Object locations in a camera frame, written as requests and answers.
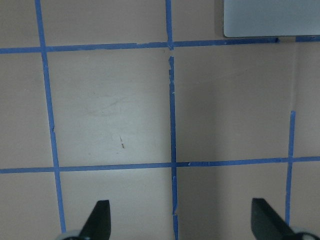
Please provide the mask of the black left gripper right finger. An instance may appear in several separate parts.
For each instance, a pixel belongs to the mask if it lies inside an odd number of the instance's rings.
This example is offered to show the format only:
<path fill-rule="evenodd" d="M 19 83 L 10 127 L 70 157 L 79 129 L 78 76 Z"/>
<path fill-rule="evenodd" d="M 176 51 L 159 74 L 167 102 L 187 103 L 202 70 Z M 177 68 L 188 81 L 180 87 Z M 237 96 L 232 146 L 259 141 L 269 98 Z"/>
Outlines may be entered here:
<path fill-rule="evenodd" d="M 300 239 L 264 198 L 252 199 L 250 224 L 256 240 Z"/>

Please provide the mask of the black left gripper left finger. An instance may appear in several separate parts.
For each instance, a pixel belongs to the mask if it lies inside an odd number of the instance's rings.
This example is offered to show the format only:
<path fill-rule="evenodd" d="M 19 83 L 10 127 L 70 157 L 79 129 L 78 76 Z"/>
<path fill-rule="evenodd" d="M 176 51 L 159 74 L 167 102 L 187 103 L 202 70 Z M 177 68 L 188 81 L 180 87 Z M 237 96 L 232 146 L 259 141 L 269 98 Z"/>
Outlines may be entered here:
<path fill-rule="evenodd" d="M 109 200 L 95 204 L 78 237 L 81 240 L 109 240 L 111 236 L 111 210 Z"/>

